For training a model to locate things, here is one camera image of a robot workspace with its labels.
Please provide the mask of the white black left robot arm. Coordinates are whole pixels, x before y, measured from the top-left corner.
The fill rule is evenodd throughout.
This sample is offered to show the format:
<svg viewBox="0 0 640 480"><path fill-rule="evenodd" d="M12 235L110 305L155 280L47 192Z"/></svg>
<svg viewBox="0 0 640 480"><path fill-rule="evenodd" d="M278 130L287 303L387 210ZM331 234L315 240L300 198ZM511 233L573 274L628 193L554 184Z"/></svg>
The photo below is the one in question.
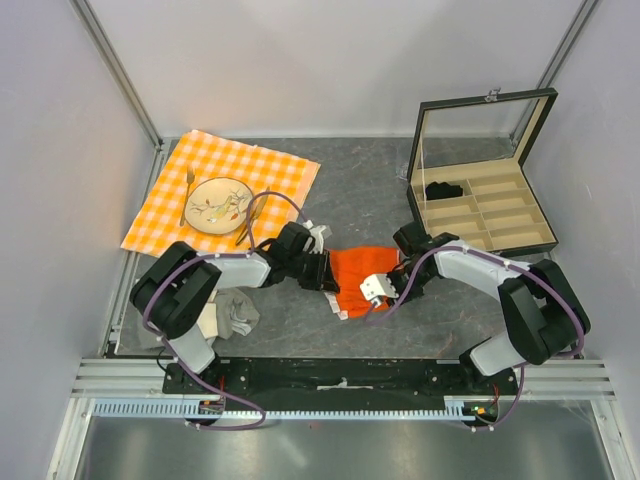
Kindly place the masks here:
<svg viewBox="0 0 640 480"><path fill-rule="evenodd" d="M185 382L208 393L219 382L212 325L213 300L238 288L269 288L287 278L300 288L337 293L339 286L325 241L327 225L290 222L275 238L250 253L200 254L183 241L173 243L134 284L129 301L143 327L169 345L186 365Z"/></svg>

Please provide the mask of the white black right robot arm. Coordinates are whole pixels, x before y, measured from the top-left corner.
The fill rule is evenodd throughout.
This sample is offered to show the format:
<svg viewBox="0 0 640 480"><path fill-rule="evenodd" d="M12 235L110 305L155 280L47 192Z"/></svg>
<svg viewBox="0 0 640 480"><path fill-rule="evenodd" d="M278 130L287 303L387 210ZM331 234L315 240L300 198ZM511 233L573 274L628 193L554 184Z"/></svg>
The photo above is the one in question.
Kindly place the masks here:
<svg viewBox="0 0 640 480"><path fill-rule="evenodd" d="M403 254L399 265L372 276L376 286L362 289L370 299L384 298L391 312L421 297L435 278L463 283L499 303L504 331L459 357L457 377L465 391L483 392L505 370L582 352L590 320L555 262L514 261L449 232L431 236L416 223L399 229L394 240Z"/></svg>

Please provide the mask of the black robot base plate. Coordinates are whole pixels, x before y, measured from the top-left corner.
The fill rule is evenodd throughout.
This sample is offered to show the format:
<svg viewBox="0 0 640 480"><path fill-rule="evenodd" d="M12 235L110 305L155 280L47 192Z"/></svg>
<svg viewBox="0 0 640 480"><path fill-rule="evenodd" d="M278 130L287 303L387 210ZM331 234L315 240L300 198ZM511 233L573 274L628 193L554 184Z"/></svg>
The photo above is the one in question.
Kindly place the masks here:
<svg viewBox="0 0 640 480"><path fill-rule="evenodd" d="M283 389L348 387L441 396L513 395L518 390L511 369L480 377L456 360L432 359L219 357L200 378L245 398Z"/></svg>

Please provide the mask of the orange boxer underwear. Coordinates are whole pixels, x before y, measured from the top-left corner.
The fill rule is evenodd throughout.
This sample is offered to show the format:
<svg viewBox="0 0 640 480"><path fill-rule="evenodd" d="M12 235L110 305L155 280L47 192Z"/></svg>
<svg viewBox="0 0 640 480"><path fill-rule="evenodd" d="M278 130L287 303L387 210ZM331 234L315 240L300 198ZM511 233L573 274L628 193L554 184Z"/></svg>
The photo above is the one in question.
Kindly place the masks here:
<svg viewBox="0 0 640 480"><path fill-rule="evenodd" d="M371 307L360 286L373 274L387 273L399 264L400 251L394 247L360 246L330 251L330 265L339 287L326 292L331 311L340 320L365 316Z"/></svg>

